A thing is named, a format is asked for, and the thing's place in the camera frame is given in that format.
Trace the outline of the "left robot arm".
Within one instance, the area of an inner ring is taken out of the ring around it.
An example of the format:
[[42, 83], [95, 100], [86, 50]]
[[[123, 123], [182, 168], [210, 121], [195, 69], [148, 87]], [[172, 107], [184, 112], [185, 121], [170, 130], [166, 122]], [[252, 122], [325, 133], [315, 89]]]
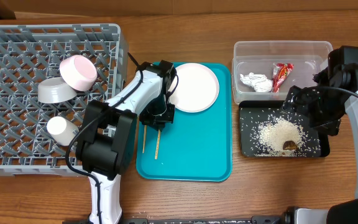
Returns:
[[170, 86], [177, 82], [171, 62], [144, 62], [137, 65], [134, 79], [119, 94], [104, 102], [88, 103], [80, 132], [73, 140], [76, 158], [82, 163], [81, 174], [91, 184], [88, 223], [121, 221], [120, 181], [133, 157], [137, 123], [156, 131], [173, 123]]

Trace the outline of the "wooden chopstick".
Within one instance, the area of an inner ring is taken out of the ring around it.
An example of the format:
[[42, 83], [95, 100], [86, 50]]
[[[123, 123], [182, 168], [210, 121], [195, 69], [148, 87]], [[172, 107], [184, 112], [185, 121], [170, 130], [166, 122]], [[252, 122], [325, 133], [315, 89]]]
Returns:
[[143, 141], [142, 141], [142, 153], [144, 154], [145, 152], [145, 141], [146, 141], [146, 137], [147, 137], [147, 126], [144, 125], [144, 133], [143, 133]]
[[158, 133], [157, 133], [157, 142], [156, 142], [156, 148], [155, 148], [155, 157], [154, 157], [155, 160], [158, 159], [160, 138], [161, 138], [161, 130], [158, 130]]

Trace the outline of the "grey bowl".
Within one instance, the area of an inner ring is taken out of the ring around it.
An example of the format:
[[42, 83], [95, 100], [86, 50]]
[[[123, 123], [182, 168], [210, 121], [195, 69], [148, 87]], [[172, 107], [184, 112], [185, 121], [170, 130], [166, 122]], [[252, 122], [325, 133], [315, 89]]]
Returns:
[[38, 85], [38, 101], [61, 103], [77, 96], [77, 92], [62, 77], [48, 78]]

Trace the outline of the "large white plate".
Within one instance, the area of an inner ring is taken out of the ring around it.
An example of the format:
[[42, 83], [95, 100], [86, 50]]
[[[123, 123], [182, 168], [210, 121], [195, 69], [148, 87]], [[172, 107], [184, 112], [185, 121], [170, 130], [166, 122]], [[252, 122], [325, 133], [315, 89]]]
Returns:
[[176, 68], [178, 79], [174, 79], [169, 91], [173, 91], [169, 102], [187, 113], [208, 109], [217, 100], [219, 82], [215, 73], [200, 63], [184, 63]]

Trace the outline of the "red snack wrapper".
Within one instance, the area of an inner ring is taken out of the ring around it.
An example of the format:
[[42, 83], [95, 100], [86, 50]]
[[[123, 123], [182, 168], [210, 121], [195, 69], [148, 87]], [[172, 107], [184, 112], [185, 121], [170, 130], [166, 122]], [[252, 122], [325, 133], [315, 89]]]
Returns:
[[277, 93], [282, 83], [287, 79], [287, 76], [294, 69], [292, 63], [276, 63], [273, 68], [273, 87], [272, 92]]

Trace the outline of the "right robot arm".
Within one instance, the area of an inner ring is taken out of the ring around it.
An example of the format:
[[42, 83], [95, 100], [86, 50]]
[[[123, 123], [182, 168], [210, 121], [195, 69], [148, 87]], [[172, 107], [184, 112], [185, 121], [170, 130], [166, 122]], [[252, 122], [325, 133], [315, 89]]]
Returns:
[[354, 200], [328, 210], [296, 208], [283, 218], [285, 223], [358, 223], [358, 64], [330, 65], [314, 76], [316, 86], [289, 89], [282, 110], [305, 115], [309, 126], [319, 133], [335, 136], [341, 118], [351, 122], [357, 162]]

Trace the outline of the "white paper cup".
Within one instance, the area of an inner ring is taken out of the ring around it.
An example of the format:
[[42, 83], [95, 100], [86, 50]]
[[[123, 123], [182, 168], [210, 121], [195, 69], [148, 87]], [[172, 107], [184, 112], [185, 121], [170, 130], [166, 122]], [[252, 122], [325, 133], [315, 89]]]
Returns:
[[55, 116], [48, 121], [47, 131], [57, 143], [68, 146], [78, 132], [78, 127], [64, 117]]

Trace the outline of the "white tissue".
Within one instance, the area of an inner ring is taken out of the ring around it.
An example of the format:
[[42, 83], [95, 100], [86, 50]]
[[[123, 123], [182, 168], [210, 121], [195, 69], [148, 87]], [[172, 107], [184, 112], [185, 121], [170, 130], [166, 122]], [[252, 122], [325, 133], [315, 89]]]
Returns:
[[240, 81], [243, 84], [252, 87], [255, 92], [271, 92], [273, 88], [273, 81], [263, 74], [255, 74], [252, 72], [248, 75], [240, 74]]

